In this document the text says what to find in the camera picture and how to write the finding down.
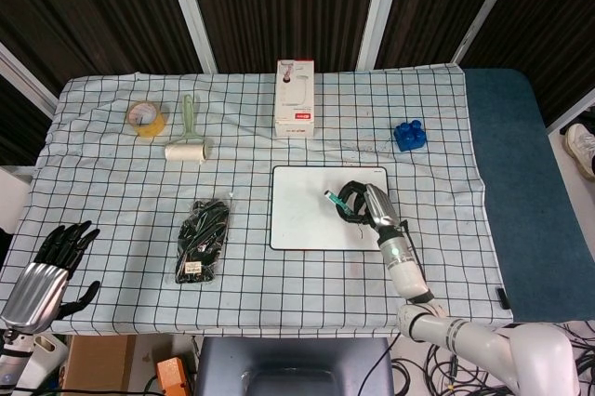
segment robotic arm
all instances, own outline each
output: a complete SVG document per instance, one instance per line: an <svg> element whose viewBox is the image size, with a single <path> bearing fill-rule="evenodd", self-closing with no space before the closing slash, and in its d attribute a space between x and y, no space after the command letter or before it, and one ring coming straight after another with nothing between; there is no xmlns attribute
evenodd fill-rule
<svg viewBox="0 0 595 396"><path fill-rule="evenodd" d="M12 393L17 386L33 355L34 336L46 331L54 320L83 310L98 293L101 283L93 282L77 301L62 304L66 286L85 250L99 235L95 229L83 236L90 226L91 221L87 221L52 231L17 280L0 314L7 327L0 351L0 395Z"/></svg>
<svg viewBox="0 0 595 396"><path fill-rule="evenodd" d="M353 199L353 209L347 202ZM503 337L484 326L450 318L434 298L416 263L389 196L372 184L349 182L337 212L347 222L370 225L397 293L408 304L397 312L399 331L452 351L498 378L520 396L576 396L578 377L566 336L543 324L525 324Z"/></svg>

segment cardboard box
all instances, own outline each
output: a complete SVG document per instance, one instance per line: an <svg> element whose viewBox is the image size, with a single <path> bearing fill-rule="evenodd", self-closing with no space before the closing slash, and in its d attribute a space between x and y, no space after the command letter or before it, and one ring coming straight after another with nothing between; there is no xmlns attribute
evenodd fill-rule
<svg viewBox="0 0 595 396"><path fill-rule="evenodd" d="M277 61L275 87L277 138L314 137L314 61Z"/></svg>
<svg viewBox="0 0 595 396"><path fill-rule="evenodd" d="M72 336L62 388L128 390L135 338Z"/></svg>

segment white box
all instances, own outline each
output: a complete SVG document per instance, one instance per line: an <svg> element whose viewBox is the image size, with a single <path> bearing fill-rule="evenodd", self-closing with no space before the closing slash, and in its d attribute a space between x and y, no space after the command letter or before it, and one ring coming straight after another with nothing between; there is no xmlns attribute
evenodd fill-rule
<svg viewBox="0 0 595 396"><path fill-rule="evenodd" d="M277 138L314 137L314 61L277 61L275 87Z"/></svg>

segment blue mat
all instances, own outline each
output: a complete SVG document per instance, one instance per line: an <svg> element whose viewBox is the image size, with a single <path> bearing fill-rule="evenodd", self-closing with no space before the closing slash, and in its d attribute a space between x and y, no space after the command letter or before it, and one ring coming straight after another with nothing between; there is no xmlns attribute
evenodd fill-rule
<svg viewBox="0 0 595 396"><path fill-rule="evenodd" d="M475 157L515 321L594 320L595 262L531 85L509 69L465 74Z"/></svg>

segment orange device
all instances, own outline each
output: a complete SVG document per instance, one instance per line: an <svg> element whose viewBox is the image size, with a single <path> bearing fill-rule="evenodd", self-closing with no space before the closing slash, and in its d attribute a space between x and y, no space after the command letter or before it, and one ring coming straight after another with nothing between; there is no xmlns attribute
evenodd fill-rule
<svg viewBox="0 0 595 396"><path fill-rule="evenodd" d="M166 396L190 396L184 364L179 357L157 364L159 387Z"/></svg>

